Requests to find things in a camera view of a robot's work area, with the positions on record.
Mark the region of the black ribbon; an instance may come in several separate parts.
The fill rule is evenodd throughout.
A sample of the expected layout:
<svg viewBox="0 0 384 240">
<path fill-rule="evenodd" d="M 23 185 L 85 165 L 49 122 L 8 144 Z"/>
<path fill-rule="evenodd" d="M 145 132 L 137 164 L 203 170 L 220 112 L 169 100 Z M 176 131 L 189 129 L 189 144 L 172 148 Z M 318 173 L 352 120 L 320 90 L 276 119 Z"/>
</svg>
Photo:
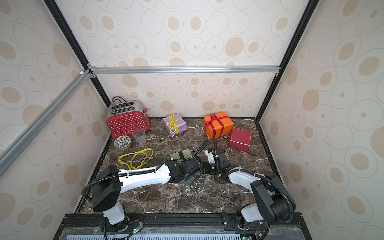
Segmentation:
<svg viewBox="0 0 384 240">
<path fill-rule="evenodd" d="M 190 149 L 186 149 L 179 152 L 181 160 L 180 169 L 181 172 L 186 175 L 194 175 L 199 171 L 199 162 L 196 157 L 192 156 Z"/>
</svg>

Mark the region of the green gift box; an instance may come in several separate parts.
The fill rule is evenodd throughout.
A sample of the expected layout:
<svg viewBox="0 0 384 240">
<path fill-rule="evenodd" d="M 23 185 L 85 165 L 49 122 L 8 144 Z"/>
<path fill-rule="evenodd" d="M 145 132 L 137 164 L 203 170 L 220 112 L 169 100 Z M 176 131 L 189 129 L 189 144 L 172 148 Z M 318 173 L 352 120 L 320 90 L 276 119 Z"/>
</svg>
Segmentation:
<svg viewBox="0 0 384 240">
<path fill-rule="evenodd" d="M 191 184 L 194 180 L 197 180 L 202 174 L 201 158 L 193 157 L 190 149 L 185 149 L 180 152 L 176 152 L 170 155 L 171 158 L 177 160 L 180 170 L 184 175 L 184 183 Z"/>
</svg>

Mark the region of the dark red gift box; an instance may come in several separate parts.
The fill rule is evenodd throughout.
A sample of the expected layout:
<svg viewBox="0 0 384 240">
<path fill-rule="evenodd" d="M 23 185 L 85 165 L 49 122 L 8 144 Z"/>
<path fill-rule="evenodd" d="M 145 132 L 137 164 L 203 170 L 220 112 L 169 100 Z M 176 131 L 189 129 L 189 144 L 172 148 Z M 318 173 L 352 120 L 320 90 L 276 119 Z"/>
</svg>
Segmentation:
<svg viewBox="0 0 384 240">
<path fill-rule="evenodd" d="M 250 131 L 233 128 L 228 147 L 247 152 L 251 145 L 252 133 Z"/>
</svg>

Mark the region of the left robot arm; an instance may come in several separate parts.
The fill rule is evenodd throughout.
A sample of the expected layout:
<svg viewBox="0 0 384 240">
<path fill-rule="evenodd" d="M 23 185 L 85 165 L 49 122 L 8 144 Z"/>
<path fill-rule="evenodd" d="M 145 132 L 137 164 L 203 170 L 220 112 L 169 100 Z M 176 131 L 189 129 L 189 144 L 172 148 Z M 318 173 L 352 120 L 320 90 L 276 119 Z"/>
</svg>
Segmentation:
<svg viewBox="0 0 384 240">
<path fill-rule="evenodd" d="M 82 197 L 92 203 L 95 213 L 102 213 L 112 226 L 127 224 L 128 217 L 118 201 L 121 194 L 156 184 L 193 182 L 203 173 L 201 153 L 210 140 L 205 140 L 197 152 L 186 159 L 165 160 L 162 164 L 139 170 L 119 170 L 116 165 L 107 167 L 96 179 L 82 189 Z"/>
</svg>

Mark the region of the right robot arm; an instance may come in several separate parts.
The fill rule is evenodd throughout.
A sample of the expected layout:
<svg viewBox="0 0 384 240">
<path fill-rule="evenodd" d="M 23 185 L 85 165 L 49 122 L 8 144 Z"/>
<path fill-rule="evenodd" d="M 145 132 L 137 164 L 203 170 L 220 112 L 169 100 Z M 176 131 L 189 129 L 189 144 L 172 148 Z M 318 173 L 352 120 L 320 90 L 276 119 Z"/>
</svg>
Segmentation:
<svg viewBox="0 0 384 240">
<path fill-rule="evenodd" d="M 248 229 L 253 223 L 271 226 L 279 221 L 289 223 L 293 220 L 296 203 L 276 174 L 255 174 L 232 166 L 225 150 L 218 148 L 217 139 L 214 139 L 214 147 L 207 149 L 205 154 L 208 158 L 203 165 L 205 174 L 216 176 L 222 183 L 241 186 L 254 195 L 254 204 L 237 211 L 241 229 Z"/>
</svg>

